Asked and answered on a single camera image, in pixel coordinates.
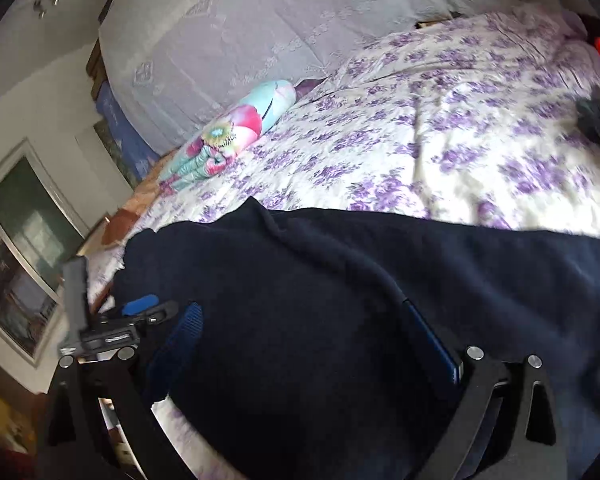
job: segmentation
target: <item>metal bolt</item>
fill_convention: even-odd
[[[74,364],[74,358],[71,357],[70,355],[65,355],[60,358],[60,360],[58,361],[58,364],[60,365],[61,368],[68,368],[69,366]]]
[[[125,346],[124,348],[121,348],[120,350],[118,350],[118,359],[121,359],[123,361],[127,361],[129,359],[131,359],[134,355],[136,354],[136,351],[131,348],[131,346]]]
[[[482,348],[477,346],[469,346],[469,348],[466,349],[466,354],[474,361],[479,361],[484,357]]]
[[[526,362],[528,362],[533,368],[539,368],[542,366],[542,359],[537,355],[530,355],[526,358]]]

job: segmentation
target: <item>window pane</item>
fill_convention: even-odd
[[[0,238],[0,326],[33,356],[56,304]]]
[[[58,288],[62,264],[82,237],[24,157],[0,183],[0,225],[47,285]]]

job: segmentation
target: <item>white window frame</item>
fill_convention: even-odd
[[[84,239],[86,235],[89,233],[89,229],[87,224],[80,218],[78,213],[74,210],[73,207],[68,203],[68,201],[64,198],[58,186],[51,179],[49,174],[46,172],[40,158],[36,154],[33,146],[29,142],[29,139],[23,139],[11,152],[2,160],[0,163],[0,183],[5,179],[8,173],[13,169],[13,167],[23,158],[26,158],[31,168],[33,169],[36,177],[39,179],[42,186],[45,188],[46,192],[49,194],[51,199],[54,201],[58,209],[64,214],[69,223],[78,231],[78,234]],[[62,305],[62,293],[60,291],[60,287],[58,290],[53,290],[50,286],[46,284],[46,282],[40,277],[40,275],[29,265],[28,261],[24,258],[24,256],[20,253],[18,248],[13,244],[10,238],[6,235],[6,232],[0,225],[0,238],[7,245],[11,253],[16,257],[18,263],[22,266],[22,268],[26,271],[26,273],[35,280],[35,282],[44,290],[52,300],[54,300],[57,304],[56,309],[54,310],[51,318],[48,320],[46,324],[45,331],[40,338],[40,341],[36,345],[36,349],[34,351],[33,357],[30,356],[23,348],[18,345],[13,338],[1,327],[0,325],[0,336],[4,339],[8,345],[13,348],[23,359],[25,359],[29,364],[31,364],[34,368],[40,364],[40,356],[45,349],[46,343],[48,342],[51,333],[53,332],[54,326],[58,323],[58,320],[62,316],[61,310],[64,309],[64,305]]]

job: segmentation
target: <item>pink and teal cloth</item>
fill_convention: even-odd
[[[295,102],[296,91],[287,81],[270,81],[257,86],[180,148],[160,174],[162,192],[178,192],[223,171]]]

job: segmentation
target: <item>purple floral bedsheet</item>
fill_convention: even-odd
[[[254,196],[267,208],[600,237],[600,149],[576,129],[574,106],[598,83],[595,50],[532,5],[392,34],[353,54],[224,173],[158,200],[132,234],[211,222]],[[90,298],[121,257],[90,263]],[[165,402],[158,420],[198,477],[233,478]]]

